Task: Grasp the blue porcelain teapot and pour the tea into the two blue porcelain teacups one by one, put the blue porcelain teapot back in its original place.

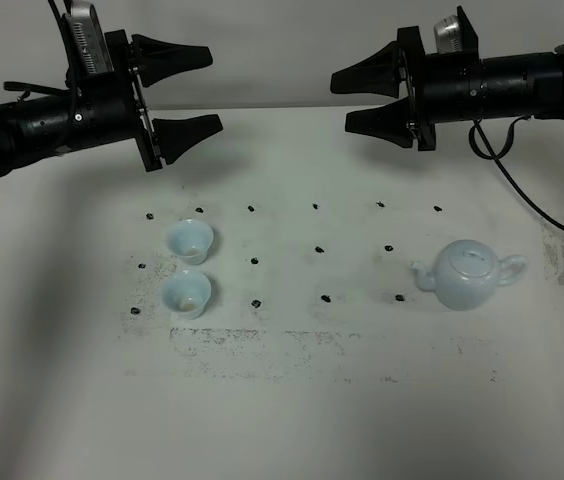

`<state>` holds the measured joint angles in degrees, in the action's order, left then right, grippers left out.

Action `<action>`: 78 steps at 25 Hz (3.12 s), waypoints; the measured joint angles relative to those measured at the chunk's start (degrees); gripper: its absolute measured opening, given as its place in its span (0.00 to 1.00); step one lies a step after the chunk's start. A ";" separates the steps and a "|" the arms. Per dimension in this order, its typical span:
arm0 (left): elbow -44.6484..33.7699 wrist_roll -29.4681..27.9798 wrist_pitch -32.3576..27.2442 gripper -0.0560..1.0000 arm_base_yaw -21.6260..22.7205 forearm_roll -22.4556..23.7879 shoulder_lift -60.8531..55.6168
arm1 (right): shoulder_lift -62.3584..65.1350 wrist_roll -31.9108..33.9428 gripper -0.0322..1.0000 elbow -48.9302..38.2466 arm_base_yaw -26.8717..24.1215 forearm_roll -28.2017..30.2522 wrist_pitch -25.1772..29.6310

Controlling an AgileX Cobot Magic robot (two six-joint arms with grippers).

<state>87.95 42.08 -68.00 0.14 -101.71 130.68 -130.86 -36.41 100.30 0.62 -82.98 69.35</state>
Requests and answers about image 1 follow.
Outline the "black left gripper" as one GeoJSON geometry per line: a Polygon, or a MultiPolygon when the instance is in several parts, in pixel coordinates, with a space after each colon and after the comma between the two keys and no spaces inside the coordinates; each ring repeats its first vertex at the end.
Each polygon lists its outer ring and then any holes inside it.
{"type": "Polygon", "coordinates": [[[217,114],[181,120],[154,119],[152,127],[138,78],[139,73],[142,86],[150,87],[176,74],[209,67],[213,57],[208,47],[173,44],[139,34],[134,34],[130,43],[123,30],[104,35],[114,70],[83,78],[78,64],[77,105],[66,140],[69,150],[133,139],[145,170],[152,172],[163,167],[160,154],[171,165],[223,130],[217,114]]]}

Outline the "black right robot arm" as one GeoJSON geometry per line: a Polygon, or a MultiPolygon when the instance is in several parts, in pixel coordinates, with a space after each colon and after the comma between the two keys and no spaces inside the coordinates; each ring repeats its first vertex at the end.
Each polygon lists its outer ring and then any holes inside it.
{"type": "Polygon", "coordinates": [[[376,94],[393,103],[350,112],[348,133],[433,151],[440,123],[529,116],[564,120],[564,44],[552,52],[482,59],[474,31],[459,52],[424,50],[405,27],[369,58],[334,73],[334,94],[376,94]]]}

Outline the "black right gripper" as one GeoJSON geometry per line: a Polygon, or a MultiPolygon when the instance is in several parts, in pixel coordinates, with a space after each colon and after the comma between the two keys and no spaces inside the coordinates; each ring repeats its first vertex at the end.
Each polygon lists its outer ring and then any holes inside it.
{"type": "Polygon", "coordinates": [[[478,51],[427,55],[417,27],[400,28],[397,40],[332,74],[333,94],[398,98],[400,60],[406,73],[407,97],[386,106],[349,112],[347,133],[431,151],[436,147],[437,124],[485,117],[478,51]]]}

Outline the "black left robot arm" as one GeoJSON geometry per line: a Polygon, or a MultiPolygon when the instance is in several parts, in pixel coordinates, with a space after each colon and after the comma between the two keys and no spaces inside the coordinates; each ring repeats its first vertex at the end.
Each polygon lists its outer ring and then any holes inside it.
{"type": "Polygon", "coordinates": [[[112,71],[89,76],[76,61],[67,87],[33,100],[0,104],[0,178],[43,159],[134,140],[148,172],[173,164],[223,129],[218,115],[150,119],[144,87],[209,67],[205,46],[162,42],[123,30],[107,32],[112,71]]]}

